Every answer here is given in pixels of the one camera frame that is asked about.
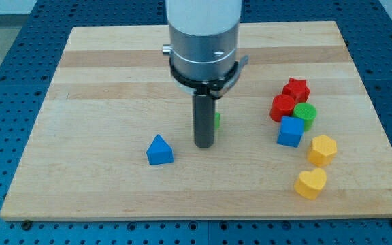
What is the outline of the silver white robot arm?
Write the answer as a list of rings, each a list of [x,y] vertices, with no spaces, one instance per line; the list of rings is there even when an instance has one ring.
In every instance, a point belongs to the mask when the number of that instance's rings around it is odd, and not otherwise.
[[[220,99],[234,87],[249,57],[237,59],[240,0],[167,0],[171,74],[192,95]]]

